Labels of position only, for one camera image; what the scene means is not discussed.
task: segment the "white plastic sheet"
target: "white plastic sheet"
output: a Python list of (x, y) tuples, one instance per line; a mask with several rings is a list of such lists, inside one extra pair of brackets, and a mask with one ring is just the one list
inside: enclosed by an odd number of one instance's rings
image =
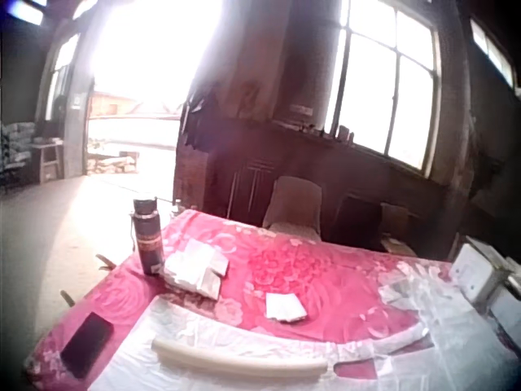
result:
[[(117, 350), (91, 391), (109, 390), (361, 390), (446, 391), (506, 389), (519, 363), (450, 283), (435, 270), (400, 265), (401, 294), (418, 310), (416, 326), (381, 340), (343, 345), (286, 340), (247, 332), (194, 314), (157, 297)], [(429, 333), (434, 347), (391, 355)], [(325, 358), (316, 380), (247, 380), (164, 367), (151, 350), (155, 336), (201, 349), (252, 358)], [(338, 377), (338, 362), (374, 359), (377, 380)]]

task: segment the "bright window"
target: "bright window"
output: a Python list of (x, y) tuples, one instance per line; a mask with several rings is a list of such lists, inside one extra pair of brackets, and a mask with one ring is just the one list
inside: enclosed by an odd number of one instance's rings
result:
[(473, 20), (471, 20), (472, 35), (474, 42), (479, 48), (488, 56), (492, 64), (503, 75), (510, 87), (514, 86), (514, 74), (512, 73), (512, 66), (501, 53), (496, 45), (487, 37), (485, 31)]
[(422, 169), (435, 93), (432, 31), (378, 0), (343, 0), (342, 13), (348, 16), (340, 17), (326, 129), (344, 125), (354, 133), (355, 144)]
[(7, 12), (9, 12), (15, 18), (35, 24), (37, 26), (42, 24), (43, 12), (41, 12), (40, 10), (37, 10), (35, 7), (29, 5), (26, 2), (23, 2), (22, 0), (14, 1), (7, 8)]
[(80, 4), (78, 5), (78, 8), (74, 12), (74, 15), (72, 18), (78, 19), (80, 16), (82, 16), (85, 12), (87, 12), (90, 8), (94, 7), (98, 0), (81, 0)]
[(46, 120), (56, 120), (54, 110), (57, 108), (57, 102), (64, 99), (66, 80), (69, 70), (69, 64), (72, 62), (76, 46), (78, 44), (78, 34), (70, 37), (60, 48), (58, 57), (56, 58), (55, 68), (50, 79), (49, 95), (46, 107)]

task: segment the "stool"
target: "stool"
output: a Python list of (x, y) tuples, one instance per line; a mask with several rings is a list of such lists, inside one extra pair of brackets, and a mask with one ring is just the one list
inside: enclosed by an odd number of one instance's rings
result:
[[(31, 144), (33, 149), (40, 151), (40, 161), (38, 167), (38, 180), (40, 184), (47, 182), (50, 179), (50, 174), (46, 171), (48, 168), (55, 170), (55, 179), (61, 178), (62, 176), (62, 158), (60, 155), (59, 147), (63, 145), (63, 141), (47, 144)], [(46, 151), (54, 149), (54, 159), (46, 160)]]

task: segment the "dark chair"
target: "dark chair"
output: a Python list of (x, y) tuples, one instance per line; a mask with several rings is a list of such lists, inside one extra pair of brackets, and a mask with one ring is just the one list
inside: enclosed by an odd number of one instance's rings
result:
[(331, 242), (343, 246), (384, 251), (379, 242), (382, 208), (379, 203), (347, 195), (342, 200), (331, 230)]

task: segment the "small bottle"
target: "small bottle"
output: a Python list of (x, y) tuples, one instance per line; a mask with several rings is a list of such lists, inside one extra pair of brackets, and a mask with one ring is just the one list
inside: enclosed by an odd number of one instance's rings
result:
[(172, 212), (170, 213), (171, 218), (176, 218), (185, 211), (185, 207), (181, 205), (181, 200), (177, 199), (172, 205)]

